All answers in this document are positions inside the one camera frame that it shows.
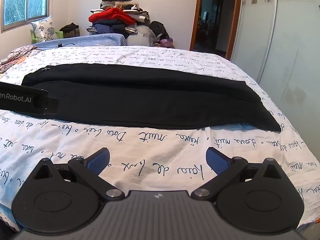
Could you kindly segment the floral patterned blanket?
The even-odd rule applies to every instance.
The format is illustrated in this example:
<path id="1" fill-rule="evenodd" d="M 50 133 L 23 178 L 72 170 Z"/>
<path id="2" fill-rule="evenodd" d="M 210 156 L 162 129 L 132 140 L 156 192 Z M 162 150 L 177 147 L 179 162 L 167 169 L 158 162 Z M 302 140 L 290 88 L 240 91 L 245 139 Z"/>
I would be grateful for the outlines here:
<path id="1" fill-rule="evenodd" d="M 38 47 L 33 45 L 23 46 L 11 51 L 6 58 L 1 60 L 0 74 L 4 74 L 14 65 L 22 63 L 28 57 L 34 56 L 39 52 Z"/>

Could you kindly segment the green plastic chair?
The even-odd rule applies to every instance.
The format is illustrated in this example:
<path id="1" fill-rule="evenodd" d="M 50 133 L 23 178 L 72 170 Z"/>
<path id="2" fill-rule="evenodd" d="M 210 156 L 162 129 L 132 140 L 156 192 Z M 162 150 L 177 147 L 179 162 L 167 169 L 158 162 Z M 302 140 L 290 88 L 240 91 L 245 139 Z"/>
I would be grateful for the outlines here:
<path id="1" fill-rule="evenodd" d="M 30 31 L 30 34 L 31 34 L 32 44 L 43 42 L 43 40 L 41 40 L 35 36 L 33 30 Z M 55 31 L 54 35 L 51 35 L 51 36 L 47 35 L 46 38 L 47 38 L 46 41 L 50 41 L 50 40 L 54 40 L 54 39 L 63 39 L 63 32 L 62 31 Z"/>

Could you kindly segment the white script-print bed sheet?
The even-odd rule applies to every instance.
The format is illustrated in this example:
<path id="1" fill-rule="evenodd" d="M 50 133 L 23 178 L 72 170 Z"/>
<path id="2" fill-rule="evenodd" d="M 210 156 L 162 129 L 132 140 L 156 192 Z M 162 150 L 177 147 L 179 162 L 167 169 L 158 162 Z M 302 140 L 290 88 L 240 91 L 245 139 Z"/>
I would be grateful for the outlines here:
<path id="1" fill-rule="evenodd" d="M 270 97 L 235 64 L 214 54 L 179 49 L 65 47 L 28 57 L 7 70 L 1 80 L 19 85 L 29 73 L 64 63 L 117 63 L 245 81 L 280 124 L 281 132 L 248 125 L 172 131 L 89 126 L 1 111 L 1 220 L 10 226 L 16 226 L 11 213 L 14 196 L 42 158 L 66 163 L 102 147 L 109 149 L 111 160 L 101 177 L 124 192 L 198 188 L 215 175 L 206 163 L 206 150 L 211 146 L 252 163 L 271 157 L 281 165 L 304 202 L 300 223 L 319 219 L 319 161 Z"/>

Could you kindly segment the black pants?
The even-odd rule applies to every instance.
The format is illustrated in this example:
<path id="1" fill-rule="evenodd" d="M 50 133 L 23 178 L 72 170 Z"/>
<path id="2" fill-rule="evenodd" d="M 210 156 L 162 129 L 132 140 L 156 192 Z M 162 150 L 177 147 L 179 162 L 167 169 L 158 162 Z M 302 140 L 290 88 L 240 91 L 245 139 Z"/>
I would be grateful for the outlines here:
<path id="1" fill-rule="evenodd" d="M 58 100 L 47 119 L 90 125 L 198 129 L 247 124 L 281 128 L 244 81 L 117 64 L 62 64 L 27 74 L 23 86 Z"/>

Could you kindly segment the wooden door frame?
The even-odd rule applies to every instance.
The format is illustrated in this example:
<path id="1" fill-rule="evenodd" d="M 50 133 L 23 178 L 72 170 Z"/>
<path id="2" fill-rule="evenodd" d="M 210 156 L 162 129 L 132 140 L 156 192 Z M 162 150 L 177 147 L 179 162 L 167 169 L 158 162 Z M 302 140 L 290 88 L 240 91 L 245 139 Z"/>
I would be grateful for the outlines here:
<path id="1" fill-rule="evenodd" d="M 196 0 L 190 50 L 231 59 L 241 0 Z"/>

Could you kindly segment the window with grey frame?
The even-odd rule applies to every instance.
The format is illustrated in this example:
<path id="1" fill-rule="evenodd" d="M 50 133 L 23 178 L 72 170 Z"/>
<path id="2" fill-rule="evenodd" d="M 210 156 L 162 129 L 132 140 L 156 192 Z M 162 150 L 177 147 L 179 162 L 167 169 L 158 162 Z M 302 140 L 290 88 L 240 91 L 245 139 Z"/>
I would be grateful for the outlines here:
<path id="1" fill-rule="evenodd" d="M 49 0 L 1 0 L 1 31 L 49 16 Z"/>

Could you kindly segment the black handbag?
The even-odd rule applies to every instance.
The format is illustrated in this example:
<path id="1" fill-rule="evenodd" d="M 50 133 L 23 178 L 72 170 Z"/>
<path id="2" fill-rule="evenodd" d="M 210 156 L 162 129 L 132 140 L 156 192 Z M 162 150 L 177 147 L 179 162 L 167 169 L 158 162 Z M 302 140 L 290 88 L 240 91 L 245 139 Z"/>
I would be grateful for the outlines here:
<path id="1" fill-rule="evenodd" d="M 79 26 L 74 24 L 65 25 L 60 29 L 63 32 L 63 38 L 71 38 L 71 37 L 79 37 L 80 36 L 80 29 Z"/>

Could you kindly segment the pile of clothes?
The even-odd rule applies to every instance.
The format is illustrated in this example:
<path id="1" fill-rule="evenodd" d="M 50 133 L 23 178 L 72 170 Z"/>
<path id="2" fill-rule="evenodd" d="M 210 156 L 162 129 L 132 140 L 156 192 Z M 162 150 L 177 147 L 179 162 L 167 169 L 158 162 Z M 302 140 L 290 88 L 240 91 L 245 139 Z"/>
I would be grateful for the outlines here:
<path id="1" fill-rule="evenodd" d="M 86 28 L 91 35 L 121 34 L 128 46 L 174 48 L 164 24 L 150 21 L 149 12 L 133 0 L 101 0 L 91 13 Z"/>

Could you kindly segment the floral pillow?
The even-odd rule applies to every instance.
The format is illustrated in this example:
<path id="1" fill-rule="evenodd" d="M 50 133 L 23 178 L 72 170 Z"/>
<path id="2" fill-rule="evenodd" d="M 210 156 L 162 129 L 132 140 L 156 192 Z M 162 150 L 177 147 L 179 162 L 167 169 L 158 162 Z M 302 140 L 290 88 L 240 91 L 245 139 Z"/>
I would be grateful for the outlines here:
<path id="1" fill-rule="evenodd" d="M 33 28 L 34 34 L 37 38 L 46 41 L 46 36 L 51 36 L 55 34 L 55 28 L 53 26 L 52 17 L 49 16 L 47 18 L 31 22 L 31 26 Z"/>

